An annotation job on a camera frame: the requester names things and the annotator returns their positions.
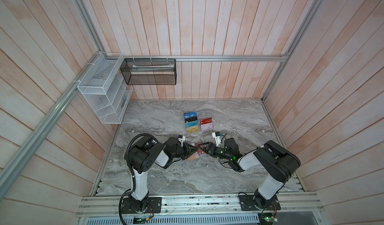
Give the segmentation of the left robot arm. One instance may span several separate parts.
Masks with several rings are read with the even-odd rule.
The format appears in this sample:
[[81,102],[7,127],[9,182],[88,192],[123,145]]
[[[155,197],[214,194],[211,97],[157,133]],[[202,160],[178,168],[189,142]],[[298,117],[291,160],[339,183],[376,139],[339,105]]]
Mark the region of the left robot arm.
[[140,211],[148,204],[148,170],[153,164],[167,169],[179,160],[186,160],[198,151],[198,148],[185,142],[185,137],[170,137],[165,143],[158,141],[149,133],[136,135],[129,143],[124,159],[132,176],[132,188],[129,201]]

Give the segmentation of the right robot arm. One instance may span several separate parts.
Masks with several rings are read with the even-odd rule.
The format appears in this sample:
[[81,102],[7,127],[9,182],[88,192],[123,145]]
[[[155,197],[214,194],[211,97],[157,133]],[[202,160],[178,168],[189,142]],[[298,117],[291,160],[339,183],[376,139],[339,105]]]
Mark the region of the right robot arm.
[[272,140],[244,155],[240,154],[234,138],[226,139],[224,145],[218,147],[212,142],[205,142],[197,147],[213,158],[224,159],[225,164],[238,173],[262,165],[269,174],[255,191],[253,199],[260,210],[273,202],[279,190],[301,166],[297,156]]

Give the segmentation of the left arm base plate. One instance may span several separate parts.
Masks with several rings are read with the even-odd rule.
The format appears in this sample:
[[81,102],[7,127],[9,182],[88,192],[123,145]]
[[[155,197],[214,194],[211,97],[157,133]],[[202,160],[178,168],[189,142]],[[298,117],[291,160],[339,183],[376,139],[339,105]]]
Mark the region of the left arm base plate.
[[160,213],[162,207],[162,198],[149,197],[139,201],[133,197],[126,197],[123,198],[123,201],[120,205],[120,212],[122,214],[149,214],[150,212]]

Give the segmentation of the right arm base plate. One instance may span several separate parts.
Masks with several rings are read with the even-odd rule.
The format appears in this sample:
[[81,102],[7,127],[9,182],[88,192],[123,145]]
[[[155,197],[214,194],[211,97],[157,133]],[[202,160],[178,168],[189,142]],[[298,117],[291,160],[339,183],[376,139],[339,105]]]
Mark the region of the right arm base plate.
[[242,211],[279,211],[281,205],[277,195],[273,196],[269,200],[265,200],[261,196],[246,195],[245,193],[239,193],[238,198]]

